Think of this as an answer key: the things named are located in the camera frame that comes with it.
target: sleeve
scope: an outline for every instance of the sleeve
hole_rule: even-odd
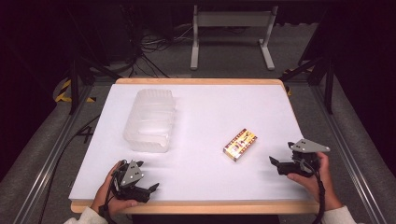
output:
[[[93,211],[90,207],[86,207],[85,210],[81,213],[79,220],[75,218],[68,219],[64,224],[107,224],[107,221],[99,216],[95,211]]]
[[[322,224],[356,224],[346,206],[334,210],[326,211],[322,218]]]

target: metal leg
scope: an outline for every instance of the metal leg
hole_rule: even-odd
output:
[[[69,115],[73,115],[76,108],[79,105],[79,94],[78,94],[78,75],[76,71],[76,60],[70,64],[70,80],[72,88],[72,107],[70,109]]]
[[[194,16],[192,19],[192,28],[193,28],[193,43],[192,43],[192,53],[191,53],[191,70],[198,69],[198,52],[199,52],[199,43],[198,43],[198,8],[194,6]]]
[[[273,9],[271,11],[270,20],[268,21],[267,26],[266,26],[267,32],[265,34],[265,38],[259,40],[260,48],[262,49],[262,55],[264,56],[265,63],[267,64],[268,70],[271,70],[271,71],[275,69],[275,66],[274,66],[274,62],[271,58],[271,54],[270,54],[270,51],[268,50],[267,45],[268,45],[268,41],[270,39],[272,29],[274,27],[276,12],[277,12],[277,7],[273,7]]]
[[[326,105],[327,112],[332,114],[332,84],[334,81],[334,65],[329,61],[328,71],[326,76],[326,88],[324,91],[324,104]]]

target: metal stand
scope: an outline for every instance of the metal stand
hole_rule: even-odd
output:
[[[267,64],[268,70],[274,70],[275,66],[268,50],[268,41],[274,26],[277,7],[272,11],[198,11],[194,6],[193,15],[193,44],[191,53],[191,70],[198,69],[199,39],[198,27],[213,26],[256,26],[266,27],[264,39],[259,39],[262,55]]]

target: hand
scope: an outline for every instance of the hand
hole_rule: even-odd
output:
[[[317,155],[320,159],[320,179],[323,182],[323,186],[326,189],[325,193],[325,211],[333,210],[336,208],[340,208],[343,205],[341,204],[338,197],[335,195],[334,188],[332,186],[332,176],[329,171],[329,158],[323,152],[317,152]],[[297,174],[288,174],[288,179],[297,182],[298,184],[304,186],[309,193],[314,196],[315,200],[319,203],[319,187],[318,181],[315,176],[311,176],[309,178],[297,175]]]
[[[112,178],[111,175],[119,167],[119,165],[120,162],[117,162],[117,164],[114,165],[114,167],[107,174],[105,183],[103,183],[102,186],[99,188],[99,190],[96,192],[95,198],[93,199],[93,203],[91,205],[91,209],[98,214],[99,214],[99,206],[105,204],[107,190]],[[111,198],[112,196],[113,193],[110,191],[109,198]],[[116,198],[113,198],[108,203],[108,212],[111,216],[113,216],[125,208],[134,207],[134,206],[137,206],[137,201],[135,200],[118,200]]]

